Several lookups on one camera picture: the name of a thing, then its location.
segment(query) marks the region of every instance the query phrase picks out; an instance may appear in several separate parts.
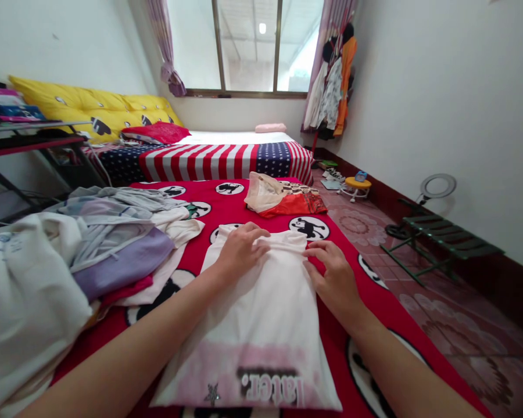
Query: american flag bedsheet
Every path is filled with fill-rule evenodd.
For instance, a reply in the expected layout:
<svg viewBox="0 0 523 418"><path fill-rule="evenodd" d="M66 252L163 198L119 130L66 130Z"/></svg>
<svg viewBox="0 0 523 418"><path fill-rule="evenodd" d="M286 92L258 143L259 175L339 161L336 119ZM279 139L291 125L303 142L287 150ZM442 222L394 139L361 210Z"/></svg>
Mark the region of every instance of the american flag bedsheet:
<svg viewBox="0 0 523 418"><path fill-rule="evenodd" d="M109 146L95 153L113 182L248 178L251 171L311 185L312 152L294 140L262 144ZM88 154L92 163L95 156Z"/></svg>

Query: window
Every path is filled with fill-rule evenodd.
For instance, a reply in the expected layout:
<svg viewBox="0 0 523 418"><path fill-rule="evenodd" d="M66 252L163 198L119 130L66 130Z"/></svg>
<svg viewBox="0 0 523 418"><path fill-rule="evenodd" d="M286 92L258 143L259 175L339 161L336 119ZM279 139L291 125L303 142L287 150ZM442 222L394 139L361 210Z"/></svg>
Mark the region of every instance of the window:
<svg viewBox="0 0 523 418"><path fill-rule="evenodd" d="M306 97L324 0L167 0L188 95Z"/></svg>

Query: shoe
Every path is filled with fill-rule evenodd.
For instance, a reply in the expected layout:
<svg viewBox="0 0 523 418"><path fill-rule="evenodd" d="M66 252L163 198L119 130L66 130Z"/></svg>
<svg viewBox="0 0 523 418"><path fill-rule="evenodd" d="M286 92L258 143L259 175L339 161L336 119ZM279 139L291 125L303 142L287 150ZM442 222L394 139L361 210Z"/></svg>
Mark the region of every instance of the shoe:
<svg viewBox="0 0 523 418"><path fill-rule="evenodd" d="M328 168L327 170L324 171L324 177L327 178L327 179L331 179L332 176L336 173L337 171L331 167L331 168Z"/></svg>
<svg viewBox="0 0 523 418"><path fill-rule="evenodd" d="M336 171L334 174L331 174L329 179L330 180L336 180L339 183L342 183L342 182L345 181L345 177L343 177L339 171Z"/></svg>

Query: white mattress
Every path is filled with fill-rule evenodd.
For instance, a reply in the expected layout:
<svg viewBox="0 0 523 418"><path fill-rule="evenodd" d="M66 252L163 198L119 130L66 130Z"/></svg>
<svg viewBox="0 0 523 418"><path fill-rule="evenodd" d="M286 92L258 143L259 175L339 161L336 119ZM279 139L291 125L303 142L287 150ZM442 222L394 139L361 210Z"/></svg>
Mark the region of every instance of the white mattress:
<svg viewBox="0 0 523 418"><path fill-rule="evenodd" d="M275 142L295 141L284 132L268 132L267 134L257 134L255 132L204 132L190 131L191 136L187 136L178 144L199 144L199 145L240 145L240 144L262 144Z"/></svg>

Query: curtain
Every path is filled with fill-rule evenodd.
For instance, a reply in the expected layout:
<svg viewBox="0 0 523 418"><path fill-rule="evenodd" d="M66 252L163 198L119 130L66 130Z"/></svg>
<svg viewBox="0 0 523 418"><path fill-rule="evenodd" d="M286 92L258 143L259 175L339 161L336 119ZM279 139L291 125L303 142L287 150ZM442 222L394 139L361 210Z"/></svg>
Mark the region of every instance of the curtain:
<svg viewBox="0 0 523 418"><path fill-rule="evenodd" d="M320 20L320 33L318 35L318 44L316 46L316 55L312 65L312 74L310 77L310 88L306 97L306 106L302 120L306 119L306 112L310 106L310 98L314 81L318 77L323 62L322 53L324 45L332 36L338 36L344 29L345 25L350 22L354 16L354 11L358 5L358 0L324 0L324 8ZM302 132L310 132L308 126L302 125Z"/></svg>
<svg viewBox="0 0 523 418"><path fill-rule="evenodd" d="M161 80L169 85L169 90L174 96L184 96L186 87L174 69L173 36L170 31L167 0L147 0L147 6L149 18L163 55L164 62L161 67Z"/></svg>

